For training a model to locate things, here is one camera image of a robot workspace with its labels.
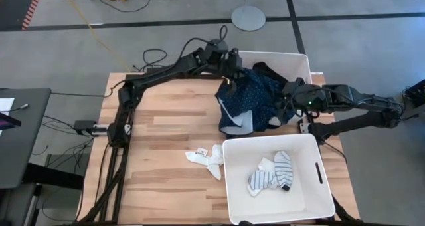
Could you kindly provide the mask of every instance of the gray concrete floor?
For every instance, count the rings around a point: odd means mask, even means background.
[[[243,0],[152,0],[138,13],[117,13],[97,0],[77,0],[92,23],[229,18]],[[288,16],[286,0],[248,0],[268,17]],[[409,13],[425,11],[424,0],[294,0],[297,15]],[[42,0],[31,26],[81,24],[66,0]],[[311,70],[325,73],[328,83],[349,84],[361,92],[400,96],[405,86],[425,78],[425,18],[303,21],[299,23]],[[248,51],[296,53],[290,22],[266,23],[242,32],[228,24],[230,47]],[[141,65],[145,49],[162,48],[172,63],[191,37],[210,39],[220,25],[181,25],[98,29],[101,39],[130,64]],[[88,30],[0,33],[0,82],[7,88],[50,87],[55,92],[103,94],[108,74],[122,67],[92,39]],[[203,46],[192,43],[190,49]],[[52,96],[47,114],[67,122],[97,119],[102,99]],[[360,114],[337,114],[341,120]],[[416,118],[387,130],[365,128],[341,135],[362,219],[373,223],[422,225],[425,211],[425,119]],[[83,142],[42,128],[34,152],[61,154]],[[43,164],[46,154],[32,162]],[[46,214],[73,219],[75,200],[52,199]],[[38,225],[54,225],[42,214]]]

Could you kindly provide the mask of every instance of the white plastic bin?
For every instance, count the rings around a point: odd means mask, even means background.
[[[274,159],[284,150],[292,161],[294,181],[289,191],[263,189],[252,197],[248,178],[263,157]],[[311,134],[262,136],[226,140],[224,172],[230,221],[277,223],[330,217],[335,214],[325,168]]]
[[[304,54],[239,51],[239,56],[244,68],[251,69],[257,62],[264,62],[288,81],[301,77],[305,83],[313,83],[308,57]],[[299,117],[294,116],[287,124],[296,125],[299,120]]]

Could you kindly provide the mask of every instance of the bin handle slot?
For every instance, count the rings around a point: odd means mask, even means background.
[[[319,176],[319,182],[320,182],[320,184],[323,184],[323,179],[321,178],[319,164],[317,162],[316,162],[316,170],[317,170],[317,176]]]

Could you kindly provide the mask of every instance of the striped sock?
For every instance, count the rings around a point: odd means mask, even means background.
[[[294,174],[292,173],[291,157],[284,151],[280,151],[274,156],[274,171],[279,186],[283,190],[289,191]]]
[[[257,170],[248,179],[248,184],[252,190],[265,189],[276,184],[276,177],[273,172]]]

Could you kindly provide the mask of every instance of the wooden tabletop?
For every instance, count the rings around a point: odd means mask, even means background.
[[[111,73],[106,94],[125,75]],[[320,73],[313,73],[312,77],[314,84],[325,82]],[[217,181],[205,166],[194,164],[185,157],[186,151],[198,147],[210,150],[213,144],[225,140],[224,134],[218,131],[221,114],[214,97],[220,83],[221,80],[173,80],[145,92],[133,125],[119,224],[230,223],[224,178]],[[117,107],[115,90],[111,97],[104,99],[99,122],[113,122]],[[322,114],[317,119],[317,122],[333,121],[331,114]],[[296,133],[298,127],[282,126],[252,136]],[[339,137],[330,137],[328,142],[342,150]],[[80,218],[95,202],[100,162],[107,143],[105,136],[94,140]],[[102,166],[99,195],[104,188],[110,152],[108,149]],[[349,214],[358,218],[344,159],[326,146],[321,147],[321,152],[332,194]],[[112,216],[111,206],[110,203],[107,219]]]

